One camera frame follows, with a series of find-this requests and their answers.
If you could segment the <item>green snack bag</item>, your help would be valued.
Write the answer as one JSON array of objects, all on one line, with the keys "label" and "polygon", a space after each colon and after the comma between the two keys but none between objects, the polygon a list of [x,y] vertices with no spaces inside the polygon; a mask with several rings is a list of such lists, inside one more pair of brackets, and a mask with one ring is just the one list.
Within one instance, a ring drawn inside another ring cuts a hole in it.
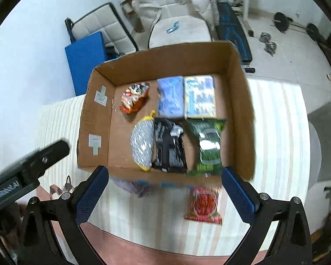
[{"label": "green snack bag", "polygon": [[188,118],[186,122],[198,144],[198,160],[188,175],[219,175],[222,171],[221,133],[227,125],[227,119]]}]

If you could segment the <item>black barbell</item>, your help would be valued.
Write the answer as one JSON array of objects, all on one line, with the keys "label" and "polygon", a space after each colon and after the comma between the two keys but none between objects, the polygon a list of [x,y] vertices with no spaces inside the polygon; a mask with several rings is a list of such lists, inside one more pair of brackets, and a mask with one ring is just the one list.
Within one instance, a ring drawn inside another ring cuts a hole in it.
[{"label": "black barbell", "polygon": [[328,38],[324,38],[314,23],[308,23],[306,26],[302,26],[299,23],[295,23],[291,18],[287,17],[281,12],[276,12],[272,21],[276,29],[281,33],[287,32],[292,26],[305,30],[306,34],[313,41],[316,41],[317,43],[324,45],[331,50],[331,33],[329,34]]}]

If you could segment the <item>silver yellow scrubbing pad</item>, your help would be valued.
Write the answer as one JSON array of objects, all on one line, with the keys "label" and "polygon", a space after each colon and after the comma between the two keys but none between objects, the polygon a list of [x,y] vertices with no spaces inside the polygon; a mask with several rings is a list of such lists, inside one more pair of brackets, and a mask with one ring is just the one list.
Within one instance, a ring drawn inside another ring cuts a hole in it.
[{"label": "silver yellow scrubbing pad", "polygon": [[131,131],[131,155],[135,164],[144,172],[150,171],[154,153],[155,111],[141,118]]}]

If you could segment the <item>brown cardboard box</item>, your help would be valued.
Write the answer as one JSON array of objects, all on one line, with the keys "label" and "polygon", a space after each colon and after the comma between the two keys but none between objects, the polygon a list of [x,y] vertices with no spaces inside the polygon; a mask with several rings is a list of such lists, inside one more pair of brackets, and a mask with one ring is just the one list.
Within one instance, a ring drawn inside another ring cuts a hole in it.
[{"label": "brown cardboard box", "polygon": [[230,42],[173,44],[96,67],[81,113],[77,165],[165,187],[254,177],[254,111]]}]

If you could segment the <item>white padded chair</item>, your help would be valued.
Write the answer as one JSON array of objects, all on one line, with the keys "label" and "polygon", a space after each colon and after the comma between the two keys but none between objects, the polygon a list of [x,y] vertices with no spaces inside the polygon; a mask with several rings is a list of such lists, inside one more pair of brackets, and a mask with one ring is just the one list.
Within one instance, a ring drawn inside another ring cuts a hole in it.
[{"label": "white padded chair", "polygon": [[75,22],[66,18],[64,23],[71,42],[100,32],[104,46],[113,47],[117,55],[128,55],[139,50],[111,2],[99,6]]}]

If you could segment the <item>red snack bag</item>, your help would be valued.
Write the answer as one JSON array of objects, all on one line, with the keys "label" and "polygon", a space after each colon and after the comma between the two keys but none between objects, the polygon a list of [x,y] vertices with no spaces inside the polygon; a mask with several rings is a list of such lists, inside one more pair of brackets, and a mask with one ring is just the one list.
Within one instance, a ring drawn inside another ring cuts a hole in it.
[{"label": "red snack bag", "polygon": [[219,188],[193,187],[190,190],[186,220],[222,225],[218,212]]}]

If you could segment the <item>light blue wipes pack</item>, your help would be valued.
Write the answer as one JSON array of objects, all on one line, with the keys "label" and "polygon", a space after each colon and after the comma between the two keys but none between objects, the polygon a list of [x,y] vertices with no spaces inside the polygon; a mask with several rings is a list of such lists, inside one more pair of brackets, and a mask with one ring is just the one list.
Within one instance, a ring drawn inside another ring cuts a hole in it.
[{"label": "light blue wipes pack", "polygon": [[157,80],[158,116],[162,118],[183,118],[184,81],[182,76]]}]

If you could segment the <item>blue folded mat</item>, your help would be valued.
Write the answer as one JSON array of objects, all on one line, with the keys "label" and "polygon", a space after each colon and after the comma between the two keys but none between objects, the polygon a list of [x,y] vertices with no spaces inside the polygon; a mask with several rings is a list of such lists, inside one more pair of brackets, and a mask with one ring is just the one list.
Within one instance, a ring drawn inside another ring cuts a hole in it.
[{"label": "blue folded mat", "polygon": [[102,33],[96,32],[73,42],[65,48],[65,53],[75,95],[84,95],[93,69],[107,61]]}]

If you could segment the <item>black snack bag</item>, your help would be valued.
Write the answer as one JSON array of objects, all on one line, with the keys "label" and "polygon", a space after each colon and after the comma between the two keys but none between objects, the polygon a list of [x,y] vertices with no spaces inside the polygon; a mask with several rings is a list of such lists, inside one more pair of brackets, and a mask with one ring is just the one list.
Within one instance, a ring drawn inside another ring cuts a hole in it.
[{"label": "black snack bag", "polygon": [[152,167],[162,172],[186,174],[187,163],[182,135],[184,128],[168,118],[154,121],[155,159]]}]

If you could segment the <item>cream blue wipes pack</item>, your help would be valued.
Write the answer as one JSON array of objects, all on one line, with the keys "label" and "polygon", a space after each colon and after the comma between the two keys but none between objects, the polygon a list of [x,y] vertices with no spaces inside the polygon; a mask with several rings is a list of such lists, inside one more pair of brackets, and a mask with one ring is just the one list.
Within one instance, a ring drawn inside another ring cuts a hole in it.
[{"label": "cream blue wipes pack", "polygon": [[185,118],[216,118],[214,79],[211,75],[184,78]]}]

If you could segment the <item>purple soft cloth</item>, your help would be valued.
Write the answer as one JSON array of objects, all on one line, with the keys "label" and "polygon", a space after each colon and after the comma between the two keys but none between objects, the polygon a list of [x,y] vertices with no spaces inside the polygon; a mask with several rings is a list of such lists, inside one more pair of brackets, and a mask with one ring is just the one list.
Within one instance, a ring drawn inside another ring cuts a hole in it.
[{"label": "purple soft cloth", "polygon": [[152,187],[150,185],[144,185],[138,182],[119,180],[119,179],[113,179],[112,181],[117,187],[137,196],[138,198],[148,196],[152,190]]}]

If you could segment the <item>chrome dumbbell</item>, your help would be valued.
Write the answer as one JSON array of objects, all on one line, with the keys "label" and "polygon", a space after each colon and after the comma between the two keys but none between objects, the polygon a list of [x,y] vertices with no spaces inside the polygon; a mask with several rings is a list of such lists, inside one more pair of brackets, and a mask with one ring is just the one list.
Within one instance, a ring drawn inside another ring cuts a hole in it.
[{"label": "chrome dumbbell", "polygon": [[271,35],[267,32],[262,32],[259,41],[265,44],[264,50],[271,56],[276,54],[277,45],[271,40]]}]

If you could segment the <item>white puffy jacket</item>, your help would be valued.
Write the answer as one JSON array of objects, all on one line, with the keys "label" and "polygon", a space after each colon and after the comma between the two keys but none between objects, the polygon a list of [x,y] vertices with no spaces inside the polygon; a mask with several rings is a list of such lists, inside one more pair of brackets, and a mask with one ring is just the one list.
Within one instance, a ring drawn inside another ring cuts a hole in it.
[{"label": "white puffy jacket", "polygon": [[216,0],[132,0],[148,48],[217,39],[219,12]]}]

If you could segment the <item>black weight bench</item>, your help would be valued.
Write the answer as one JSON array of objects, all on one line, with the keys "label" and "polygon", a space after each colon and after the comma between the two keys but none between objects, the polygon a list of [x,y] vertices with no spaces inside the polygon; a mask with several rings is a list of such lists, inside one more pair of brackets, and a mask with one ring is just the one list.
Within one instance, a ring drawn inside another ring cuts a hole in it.
[{"label": "black weight bench", "polygon": [[218,39],[229,41],[239,52],[241,63],[247,74],[254,74],[256,69],[250,67],[252,53],[239,18],[228,1],[217,0],[219,24],[216,27]]}]

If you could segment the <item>orange panda snack bag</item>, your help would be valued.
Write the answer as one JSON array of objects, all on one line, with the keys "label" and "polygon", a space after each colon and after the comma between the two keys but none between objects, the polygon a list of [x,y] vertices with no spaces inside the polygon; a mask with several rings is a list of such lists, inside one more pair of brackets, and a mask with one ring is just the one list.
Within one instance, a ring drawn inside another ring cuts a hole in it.
[{"label": "orange panda snack bag", "polygon": [[150,84],[147,82],[130,85],[122,94],[119,109],[125,114],[138,112],[149,96]]}]

